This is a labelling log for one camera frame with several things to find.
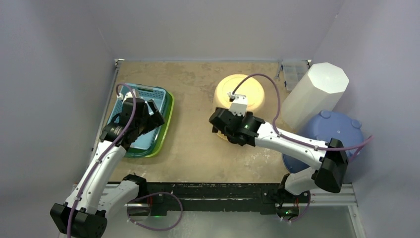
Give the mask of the lime green tray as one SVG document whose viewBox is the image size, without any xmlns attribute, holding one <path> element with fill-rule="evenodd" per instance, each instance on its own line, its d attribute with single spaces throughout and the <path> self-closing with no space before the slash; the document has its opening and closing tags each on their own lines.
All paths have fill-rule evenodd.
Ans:
<svg viewBox="0 0 420 238">
<path fill-rule="evenodd" d="M 163 148 L 163 144 L 167 137 L 169 126 L 171 123 L 171 118 L 173 115 L 174 104 L 175 104 L 174 96 L 170 92 L 167 92 L 166 94 L 166 102 L 167 102 L 167 105 L 165 108 L 165 116 L 164 116 L 165 124 L 161 127 L 161 130 L 158 134 L 158 137 L 157 137 L 157 140 L 153 149 L 144 156 L 145 158 L 156 156 Z"/>
</svg>

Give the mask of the dark green tray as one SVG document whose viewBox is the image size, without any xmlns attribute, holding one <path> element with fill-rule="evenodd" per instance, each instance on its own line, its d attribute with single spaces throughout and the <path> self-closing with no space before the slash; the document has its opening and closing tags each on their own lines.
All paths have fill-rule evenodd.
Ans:
<svg viewBox="0 0 420 238">
<path fill-rule="evenodd" d="M 133 150 L 133 149 L 128 149 L 128 151 L 126 152 L 125 156 L 127 158 L 143 158 L 146 154 L 148 154 L 148 152 L 150 152 L 154 145 L 155 145 L 156 141 L 154 142 L 154 144 L 152 145 L 151 148 L 149 148 L 148 150 Z"/>
</svg>

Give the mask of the cream printed bucket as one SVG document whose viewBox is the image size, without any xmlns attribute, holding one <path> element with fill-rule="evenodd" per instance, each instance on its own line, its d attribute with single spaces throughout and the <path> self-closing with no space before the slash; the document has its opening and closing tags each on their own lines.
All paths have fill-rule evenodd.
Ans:
<svg viewBox="0 0 420 238">
<path fill-rule="evenodd" d="M 245 140 L 228 140 L 223 134 L 218 131 L 218 134 L 223 139 L 232 144 L 240 146 L 250 145 L 255 146 L 255 139 L 258 137 L 258 129 L 263 123 L 263 119 L 258 117 L 258 112 L 262 109 L 265 103 L 265 92 L 262 85 L 250 75 L 233 74 L 219 82 L 214 92 L 213 108 L 229 109 L 231 102 L 229 102 L 228 93 L 246 95 L 248 99 L 247 111 L 245 118 L 242 121 L 239 132 L 246 137 Z"/>
</svg>

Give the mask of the blue round bucket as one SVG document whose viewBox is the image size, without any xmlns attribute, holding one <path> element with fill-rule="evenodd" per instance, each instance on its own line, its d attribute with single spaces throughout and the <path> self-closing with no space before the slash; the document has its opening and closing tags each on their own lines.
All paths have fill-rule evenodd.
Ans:
<svg viewBox="0 0 420 238">
<path fill-rule="evenodd" d="M 350 147 L 364 142 L 361 127 L 362 124 L 357 119 L 343 113 L 322 110 L 298 130 L 298 135 L 327 142 L 335 138 L 344 147 Z"/>
</svg>

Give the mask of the white octagonal large container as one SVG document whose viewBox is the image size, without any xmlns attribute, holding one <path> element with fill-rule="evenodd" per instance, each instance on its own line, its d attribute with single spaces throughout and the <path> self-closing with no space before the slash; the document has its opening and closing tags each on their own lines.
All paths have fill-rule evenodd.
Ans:
<svg viewBox="0 0 420 238">
<path fill-rule="evenodd" d="M 313 64 L 283 101 L 282 120 L 299 130 L 320 111 L 334 109 L 348 84 L 342 68 L 328 62 Z"/>
</svg>

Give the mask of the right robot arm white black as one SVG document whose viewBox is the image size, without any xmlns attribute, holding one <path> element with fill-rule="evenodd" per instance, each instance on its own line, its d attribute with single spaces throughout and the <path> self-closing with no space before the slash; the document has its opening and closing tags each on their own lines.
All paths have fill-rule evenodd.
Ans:
<svg viewBox="0 0 420 238">
<path fill-rule="evenodd" d="M 232 144 L 267 148 L 289 155 L 308 168 L 284 176 L 278 188 L 279 198 L 291 201 L 301 193 L 320 188 L 339 193 L 348 166 L 343 143 L 335 138 L 330 141 L 308 139 L 283 131 L 251 112 L 235 115 L 228 109 L 217 108 L 210 116 L 213 132 L 221 132 Z"/>
</svg>

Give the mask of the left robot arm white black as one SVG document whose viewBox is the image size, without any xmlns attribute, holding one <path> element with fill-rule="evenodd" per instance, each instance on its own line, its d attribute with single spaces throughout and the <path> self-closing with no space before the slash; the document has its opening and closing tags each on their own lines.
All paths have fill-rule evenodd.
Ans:
<svg viewBox="0 0 420 238">
<path fill-rule="evenodd" d="M 108 219 L 127 202 L 141 203 L 148 196 L 147 181 L 127 175 L 116 190 L 103 191 L 120 160 L 138 137 L 164 124 L 154 101 L 122 100 L 122 108 L 102 129 L 95 155 L 76 188 L 63 203 L 55 203 L 50 215 L 58 230 L 69 238 L 100 238 Z"/>
</svg>

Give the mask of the small metal wrench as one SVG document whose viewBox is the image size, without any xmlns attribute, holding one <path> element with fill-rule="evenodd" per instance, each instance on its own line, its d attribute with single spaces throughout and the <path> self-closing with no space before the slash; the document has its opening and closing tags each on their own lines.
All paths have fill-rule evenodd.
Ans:
<svg viewBox="0 0 420 238">
<path fill-rule="evenodd" d="M 283 70 L 283 65 L 282 65 L 282 63 L 279 63 L 276 75 L 273 78 L 274 80 L 280 81 L 280 74 L 281 74 L 282 70 Z"/>
</svg>

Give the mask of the clear plastic small box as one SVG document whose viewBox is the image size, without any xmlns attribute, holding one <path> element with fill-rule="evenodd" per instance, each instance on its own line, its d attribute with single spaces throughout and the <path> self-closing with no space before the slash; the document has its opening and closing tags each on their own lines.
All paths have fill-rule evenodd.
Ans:
<svg viewBox="0 0 420 238">
<path fill-rule="evenodd" d="M 291 92 L 309 70 L 308 60 L 283 60 L 281 71 L 283 72 L 284 85 L 287 92 Z"/>
</svg>

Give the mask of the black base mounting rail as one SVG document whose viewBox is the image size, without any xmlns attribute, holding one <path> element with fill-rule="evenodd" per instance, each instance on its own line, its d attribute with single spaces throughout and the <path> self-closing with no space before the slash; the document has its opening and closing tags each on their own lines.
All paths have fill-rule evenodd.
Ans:
<svg viewBox="0 0 420 238">
<path fill-rule="evenodd" d="M 292 195 L 279 183 L 147 182 L 131 203 L 145 204 L 153 216 L 168 211 L 282 213 L 285 207 L 302 207 L 309 191 Z"/>
</svg>

